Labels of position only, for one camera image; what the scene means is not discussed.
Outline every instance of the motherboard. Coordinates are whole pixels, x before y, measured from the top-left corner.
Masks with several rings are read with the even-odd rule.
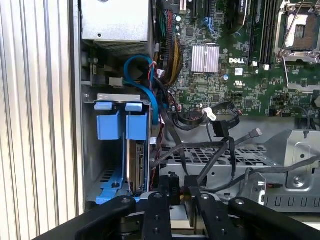
[[[300,116],[301,110],[287,109],[299,106],[319,118],[319,2],[182,0],[176,4],[183,68],[171,91],[183,113],[233,101],[243,116]],[[202,9],[208,4],[205,13]],[[237,9],[233,11],[230,4]],[[246,12],[240,16],[243,8]]]

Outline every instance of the cpu socket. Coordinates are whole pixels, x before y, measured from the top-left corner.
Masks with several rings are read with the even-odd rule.
[[[290,1],[280,7],[274,48],[278,63],[283,57],[286,62],[320,62],[320,4],[304,3],[298,12],[299,7]]]

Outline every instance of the silver heatsink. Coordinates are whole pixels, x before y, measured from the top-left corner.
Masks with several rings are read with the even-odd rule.
[[[82,39],[115,56],[153,55],[150,0],[81,0]]]
[[[219,46],[193,46],[191,71],[194,73],[217,73],[219,52]]]

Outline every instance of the aluminum ribbed panel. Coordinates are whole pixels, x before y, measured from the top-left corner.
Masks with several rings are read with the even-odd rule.
[[[193,46],[191,71],[194,73],[217,73],[219,52],[219,46]]]
[[[0,1],[0,239],[76,216],[66,0]]]

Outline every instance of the pcie slot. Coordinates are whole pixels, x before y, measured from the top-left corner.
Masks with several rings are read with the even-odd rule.
[[[209,18],[211,12],[211,0],[193,0],[192,17]]]
[[[265,1],[260,63],[271,64],[277,19],[277,0]]]

